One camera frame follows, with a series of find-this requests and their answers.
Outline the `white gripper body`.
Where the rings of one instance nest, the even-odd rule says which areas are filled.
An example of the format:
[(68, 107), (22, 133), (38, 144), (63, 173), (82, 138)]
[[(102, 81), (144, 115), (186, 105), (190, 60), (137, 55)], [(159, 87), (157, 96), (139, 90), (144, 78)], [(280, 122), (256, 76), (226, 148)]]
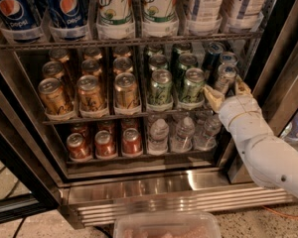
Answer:
[(259, 135), (273, 134), (256, 99), (251, 95), (235, 95), (226, 99), (221, 105), (219, 118), (236, 146)]

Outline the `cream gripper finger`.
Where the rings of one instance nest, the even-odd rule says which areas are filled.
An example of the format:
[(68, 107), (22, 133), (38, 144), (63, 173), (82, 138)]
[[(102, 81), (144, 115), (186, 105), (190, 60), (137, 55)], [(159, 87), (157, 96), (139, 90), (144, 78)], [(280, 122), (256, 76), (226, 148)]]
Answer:
[(218, 113), (224, 102), (224, 95), (207, 84), (204, 86), (204, 95), (209, 101), (212, 109)]
[(251, 96), (251, 89), (238, 75), (234, 82), (234, 94), (235, 95), (249, 95)]

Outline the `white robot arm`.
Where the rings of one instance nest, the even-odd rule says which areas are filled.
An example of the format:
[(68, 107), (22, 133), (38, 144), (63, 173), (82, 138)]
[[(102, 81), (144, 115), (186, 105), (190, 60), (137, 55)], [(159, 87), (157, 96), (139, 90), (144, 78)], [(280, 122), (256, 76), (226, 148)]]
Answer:
[(298, 198), (298, 151), (276, 137), (250, 89), (240, 78), (237, 94), (225, 98), (209, 85), (203, 92), (230, 132), (250, 177), (260, 187), (283, 188)]

